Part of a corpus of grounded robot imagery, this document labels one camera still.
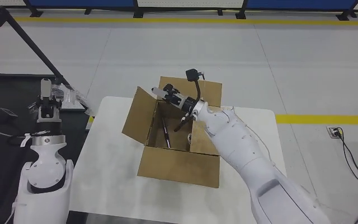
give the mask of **cardboard box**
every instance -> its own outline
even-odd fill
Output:
[[[183,95],[196,98],[193,82],[161,77],[159,88],[163,89],[167,83]],[[210,106],[220,107],[222,84],[200,80],[199,85],[201,97]],[[171,148],[166,145],[161,116],[166,121]],[[218,188],[220,158],[204,131],[204,123],[189,122],[174,132],[183,116],[184,112],[178,108],[137,87],[122,133],[145,145],[138,176]],[[189,133],[192,133],[191,144],[187,140]]]

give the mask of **power outlet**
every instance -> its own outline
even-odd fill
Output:
[[[327,131],[328,131],[328,134],[330,136],[330,138],[333,138],[333,139],[339,139],[339,136],[336,136],[335,135],[335,132],[337,132],[336,129],[337,127],[326,127],[327,128]]]

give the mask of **white table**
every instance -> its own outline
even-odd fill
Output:
[[[218,189],[137,176],[144,147],[121,133],[131,102],[102,100],[74,169],[70,210],[172,223],[256,223],[245,183],[223,159]],[[274,113],[235,111],[286,174]]]

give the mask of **yellow stripe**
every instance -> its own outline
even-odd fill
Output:
[[[308,20],[236,20],[228,18],[46,18],[15,17],[18,22],[80,22],[80,23],[201,23],[201,24],[291,24],[291,25],[351,25],[358,21],[308,21]]]
[[[276,114],[277,124],[358,124],[358,115]]]

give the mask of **floor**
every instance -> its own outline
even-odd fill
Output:
[[[27,16],[14,11],[15,16]],[[44,17],[83,17],[78,11],[46,11]],[[131,13],[93,12],[91,17],[129,18]],[[199,17],[160,13],[145,17]],[[213,17],[215,12],[201,17]],[[233,16],[227,12],[224,17]],[[248,13],[248,18],[336,20],[334,15]],[[270,109],[276,114],[358,113],[356,26],[280,24],[21,23],[94,112],[105,96],[132,97],[160,76],[205,72],[223,84],[222,104]],[[9,27],[0,28],[0,72],[50,71]],[[358,181],[339,140],[325,124],[279,124],[288,177],[315,194],[333,223],[358,217]],[[358,158],[355,125],[341,125]],[[91,214],[87,223],[153,223]]]

